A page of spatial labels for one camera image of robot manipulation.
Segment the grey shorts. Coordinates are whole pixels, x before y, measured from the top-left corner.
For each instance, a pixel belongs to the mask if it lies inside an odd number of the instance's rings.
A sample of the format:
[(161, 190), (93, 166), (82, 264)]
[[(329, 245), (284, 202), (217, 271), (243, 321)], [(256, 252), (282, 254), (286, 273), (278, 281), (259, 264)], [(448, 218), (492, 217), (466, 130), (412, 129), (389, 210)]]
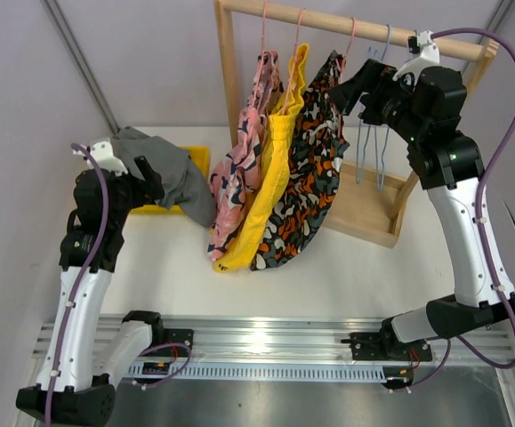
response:
[(165, 196), (158, 205), (169, 209), (178, 205), (194, 222), (208, 229), (216, 217), (216, 202), (207, 179), (194, 165), (189, 152), (160, 136), (149, 136), (127, 126), (111, 138), (116, 157), (129, 173), (141, 177), (133, 159), (144, 155), (161, 175)]

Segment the blue hanger with grey shorts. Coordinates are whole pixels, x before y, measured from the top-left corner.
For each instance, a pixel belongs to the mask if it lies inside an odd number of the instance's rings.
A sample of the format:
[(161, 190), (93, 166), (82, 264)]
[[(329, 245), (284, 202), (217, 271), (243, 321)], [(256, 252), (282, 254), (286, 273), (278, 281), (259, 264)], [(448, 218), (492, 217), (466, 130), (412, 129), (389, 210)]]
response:
[[(368, 59), (380, 61), (381, 54), (382, 54), (382, 52), (379, 52), (377, 49), (369, 47), (366, 52), (366, 57)], [(355, 178), (355, 182), (357, 184), (360, 184), (363, 181), (364, 176), (365, 176), (366, 153), (367, 153), (368, 143), (371, 140), (374, 140), (375, 135), (377, 135), (377, 139), (378, 139), (378, 131), (372, 125), (368, 125), (366, 132), (365, 132), (365, 138), (363, 140), (363, 143), (360, 143), (360, 137), (362, 136), (362, 124), (363, 124), (362, 121), (358, 122), (357, 141), (356, 141), (356, 159), (355, 159), (356, 178)]]

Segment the orange camouflage shorts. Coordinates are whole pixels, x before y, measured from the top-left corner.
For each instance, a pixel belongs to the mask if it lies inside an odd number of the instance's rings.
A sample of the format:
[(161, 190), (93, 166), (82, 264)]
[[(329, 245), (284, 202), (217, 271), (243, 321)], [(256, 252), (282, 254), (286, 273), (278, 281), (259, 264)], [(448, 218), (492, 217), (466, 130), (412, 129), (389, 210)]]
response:
[(288, 151), (287, 187), (273, 207), (251, 270), (278, 268), (300, 254), (334, 202), (349, 143), (328, 91), (339, 83), (344, 63), (344, 55), (331, 52), (303, 94)]

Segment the yellow shorts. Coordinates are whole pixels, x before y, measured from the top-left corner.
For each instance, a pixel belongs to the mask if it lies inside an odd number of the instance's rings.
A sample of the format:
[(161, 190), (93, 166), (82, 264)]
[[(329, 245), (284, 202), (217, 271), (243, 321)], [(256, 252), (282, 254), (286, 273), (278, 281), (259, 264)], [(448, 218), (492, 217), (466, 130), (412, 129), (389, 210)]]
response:
[(250, 199), (249, 210), (233, 244), (225, 255), (212, 261), (216, 272), (231, 272), (245, 269), (250, 265), (262, 242), (273, 207), (286, 189), (289, 180), (288, 150), (293, 138), (296, 116), (304, 104), (305, 69), (309, 50), (310, 47), (307, 44), (298, 46), (294, 89), (286, 114), (284, 116), (281, 114), (286, 96), (284, 87), (283, 93), (279, 95), (269, 113), (262, 144), (261, 186)]

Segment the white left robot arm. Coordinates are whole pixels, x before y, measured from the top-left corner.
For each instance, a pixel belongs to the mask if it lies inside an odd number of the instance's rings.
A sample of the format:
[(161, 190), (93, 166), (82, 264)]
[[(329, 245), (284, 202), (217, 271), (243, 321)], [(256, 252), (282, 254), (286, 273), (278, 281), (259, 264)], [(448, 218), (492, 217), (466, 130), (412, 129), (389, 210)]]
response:
[(52, 338), (36, 383), (19, 390), (16, 407), (47, 426), (103, 426), (113, 411), (116, 389), (142, 353), (165, 347), (162, 317), (133, 310), (98, 356), (93, 344), (101, 305), (125, 242), (129, 213), (164, 195), (162, 180), (144, 156), (139, 176), (93, 163), (74, 188), (75, 209), (60, 244), (60, 301)]

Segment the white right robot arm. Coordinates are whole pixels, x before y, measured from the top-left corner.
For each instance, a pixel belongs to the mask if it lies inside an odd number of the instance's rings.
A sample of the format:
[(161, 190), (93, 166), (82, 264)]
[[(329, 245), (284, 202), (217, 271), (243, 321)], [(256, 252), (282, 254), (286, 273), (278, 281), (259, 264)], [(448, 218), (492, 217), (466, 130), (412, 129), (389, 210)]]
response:
[(450, 339), (504, 320), (515, 326), (515, 287), (495, 244), (485, 195), (486, 172), (476, 142), (458, 130), (467, 97), (461, 74), (431, 66), (418, 76), (367, 60), (351, 79), (328, 92), (337, 111), (387, 125), (407, 144), (407, 159), (426, 191), (447, 242), (455, 290), (418, 310), (388, 318), (380, 352), (398, 359), (411, 342)]

